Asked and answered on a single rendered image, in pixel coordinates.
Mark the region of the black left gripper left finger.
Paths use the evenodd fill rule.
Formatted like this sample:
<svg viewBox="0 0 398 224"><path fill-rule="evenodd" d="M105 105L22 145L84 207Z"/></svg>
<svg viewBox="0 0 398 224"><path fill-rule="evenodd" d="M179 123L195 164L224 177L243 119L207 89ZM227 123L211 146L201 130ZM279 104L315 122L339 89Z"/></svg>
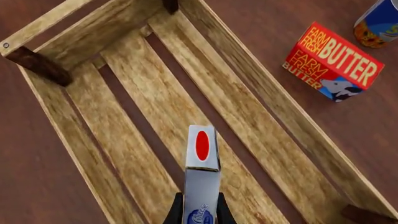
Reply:
<svg viewBox="0 0 398 224"><path fill-rule="evenodd" d="M183 193L175 194L172 206L164 220L164 224L182 224L183 220Z"/></svg>

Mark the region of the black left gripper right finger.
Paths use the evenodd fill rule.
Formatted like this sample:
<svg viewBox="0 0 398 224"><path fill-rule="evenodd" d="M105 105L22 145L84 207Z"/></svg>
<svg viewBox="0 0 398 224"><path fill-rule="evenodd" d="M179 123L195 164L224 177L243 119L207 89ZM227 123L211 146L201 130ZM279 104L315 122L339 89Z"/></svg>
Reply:
<svg viewBox="0 0 398 224"><path fill-rule="evenodd" d="M228 204L226 203L224 194L222 192L220 192L218 195L216 216L218 224L236 224L236 221L229 210Z"/></svg>

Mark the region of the wooden slat tray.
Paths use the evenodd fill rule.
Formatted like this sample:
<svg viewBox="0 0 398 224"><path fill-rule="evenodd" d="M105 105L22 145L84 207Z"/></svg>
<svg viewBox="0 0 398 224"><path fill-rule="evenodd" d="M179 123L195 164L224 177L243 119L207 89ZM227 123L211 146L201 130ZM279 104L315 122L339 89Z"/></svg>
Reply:
<svg viewBox="0 0 398 224"><path fill-rule="evenodd" d="M161 224L183 189L188 127L217 129L238 224L398 224L398 210L204 0L65 0L0 42L109 224Z"/></svg>

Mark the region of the red butter box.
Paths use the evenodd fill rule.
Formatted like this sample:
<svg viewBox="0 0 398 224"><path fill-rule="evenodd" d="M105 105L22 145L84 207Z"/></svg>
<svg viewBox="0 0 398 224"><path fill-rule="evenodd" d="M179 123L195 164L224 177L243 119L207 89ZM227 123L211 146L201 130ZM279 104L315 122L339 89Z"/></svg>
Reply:
<svg viewBox="0 0 398 224"><path fill-rule="evenodd" d="M338 103L366 91L384 64L313 22L282 67Z"/></svg>

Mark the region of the blue printed tin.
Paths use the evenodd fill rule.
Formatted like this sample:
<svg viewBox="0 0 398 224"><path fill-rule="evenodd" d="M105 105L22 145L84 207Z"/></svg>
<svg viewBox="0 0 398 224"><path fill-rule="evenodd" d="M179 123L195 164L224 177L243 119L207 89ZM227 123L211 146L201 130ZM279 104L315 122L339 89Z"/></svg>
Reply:
<svg viewBox="0 0 398 224"><path fill-rule="evenodd" d="M398 39L398 0L377 0L354 24L354 36L370 48Z"/></svg>

